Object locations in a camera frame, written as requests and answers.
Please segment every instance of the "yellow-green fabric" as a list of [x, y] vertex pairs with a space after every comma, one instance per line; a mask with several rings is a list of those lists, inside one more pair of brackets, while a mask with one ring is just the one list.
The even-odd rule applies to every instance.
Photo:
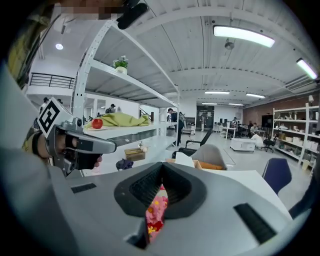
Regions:
[[[109, 113], [97, 117], [102, 120], [103, 126], [148, 126], [150, 124], [147, 115], [141, 116], [139, 119], [134, 118], [132, 115], [125, 113]], [[84, 128], [92, 127], [92, 121], [84, 126]]]

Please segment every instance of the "railing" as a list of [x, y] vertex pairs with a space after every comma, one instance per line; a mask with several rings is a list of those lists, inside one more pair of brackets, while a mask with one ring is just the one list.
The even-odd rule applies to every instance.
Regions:
[[31, 73], [30, 86], [48, 86], [72, 89], [74, 87], [74, 83], [75, 79], [68, 76]]
[[148, 118], [149, 118], [149, 120], [151, 121], [151, 122], [153, 122], [154, 121], [154, 112], [151, 112], [151, 115], [149, 115], [147, 112], [145, 112], [143, 109], [141, 109], [140, 108], [140, 117], [141, 116], [148, 116]]

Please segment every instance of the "ceiling lamp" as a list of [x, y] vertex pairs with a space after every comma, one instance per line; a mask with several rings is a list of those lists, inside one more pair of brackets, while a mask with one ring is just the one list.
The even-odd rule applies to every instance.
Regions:
[[251, 94], [251, 93], [247, 93], [247, 96], [251, 96], [251, 97], [256, 97], [256, 98], [260, 98], [260, 99], [264, 99], [266, 96], [262, 96], [262, 95], [257, 95], [257, 94]]
[[316, 79], [318, 75], [311, 69], [311, 67], [302, 59], [296, 61], [298, 66], [302, 68], [312, 79]]
[[243, 106], [243, 104], [229, 103], [231, 106]]
[[248, 40], [269, 48], [271, 48], [275, 43], [275, 40], [273, 40], [271, 37], [239, 27], [215, 25], [213, 26], [213, 34], [216, 37], [238, 38]]
[[206, 91], [205, 94], [229, 94], [229, 91]]
[[57, 48], [58, 50], [62, 50], [64, 48], [64, 46], [61, 43], [57, 43], [55, 45], [55, 48]]

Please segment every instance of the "ceiling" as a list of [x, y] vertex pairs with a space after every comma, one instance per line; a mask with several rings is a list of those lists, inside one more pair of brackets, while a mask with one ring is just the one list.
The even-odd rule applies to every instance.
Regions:
[[[142, 0], [150, 10], [126, 31], [136, 38], [179, 86], [182, 98], [198, 103], [254, 105], [316, 89], [296, 61], [320, 70], [320, 58], [291, 11], [277, 0]], [[45, 54], [80, 61], [104, 21], [74, 20], [61, 33], [53, 30]], [[213, 25], [250, 29], [272, 37], [268, 48], [250, 41], [213, 35]], [[60, 41], [68, 51], [57, 51]], [[206, 90], [229, 91], [207, 95]], [[246, 93], [266, 96], [265, 100]]]

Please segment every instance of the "white cabinet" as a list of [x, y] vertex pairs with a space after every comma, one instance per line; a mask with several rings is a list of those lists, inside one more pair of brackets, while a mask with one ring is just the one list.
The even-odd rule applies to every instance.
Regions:
[[234, 151], [255, 151], [256, 142], [249, 138], [233, 138], [231, 139], [230, 148]]

